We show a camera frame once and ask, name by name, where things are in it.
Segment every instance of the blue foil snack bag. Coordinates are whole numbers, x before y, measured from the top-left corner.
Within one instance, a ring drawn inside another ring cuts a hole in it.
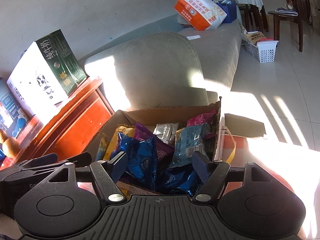
[[[157,180],[156,191],[166,195],[187,194],[192,197],[202,185],[191,163],[165,169]]]
[[[168,168],[184,166],[192,162],[194,151],[209,158],[204,149],[204,136],[207,123],[185,127],[176,132],[173,159]]]
[[[126,172],[141,182],[145,188],[154,191],[158,159],[155,138],[138,141],[119,132],[118,147],[112,152],[110,159],[122,151],[128,155]]]

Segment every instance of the barcode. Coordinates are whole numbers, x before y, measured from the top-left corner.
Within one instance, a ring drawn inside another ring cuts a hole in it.
[[[201,153],[204,153],[204,146],[203,144],[199,144],[197,146],[193,146],[193,147],[190,147],[190,148],[187,148],[186,150],[186,155],[187,155],[187,158],[191,158],[192,157],[192,154],[193,152],[195,151],[199,151]]]
[[[207,124],[207,127],[205,128],[205,134],[211,133],[210,126]]]

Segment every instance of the wooden gourd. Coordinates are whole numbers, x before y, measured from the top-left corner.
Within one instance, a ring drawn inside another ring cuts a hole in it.
[[[8,137],[7,133],[2,129],[0,129],[0,143],[2,143],[3,153],[9,158],[14,158],[20,151],[20,145],[17,139]]]

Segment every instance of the orange and white bag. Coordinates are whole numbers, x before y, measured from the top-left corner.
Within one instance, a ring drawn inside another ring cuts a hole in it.
[[[178,0],[174,6],[197,31],[216,29],[227,14],[211,0]]]

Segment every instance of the yellow strap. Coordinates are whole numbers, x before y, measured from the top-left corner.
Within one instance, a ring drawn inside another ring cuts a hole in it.
[[[232,152],[230,153],[228,159],[226,160],[226,162],[230,164],[232,162],[233,158],[235,157],[237,143],[234,140],[234,138],[233,138],[231,132],[229,131],[228,127],[222,126],[222,130],[226,131],[228,133],[228,135],[231,137],[231,139],[233,141],[233,145],[234,145]]]

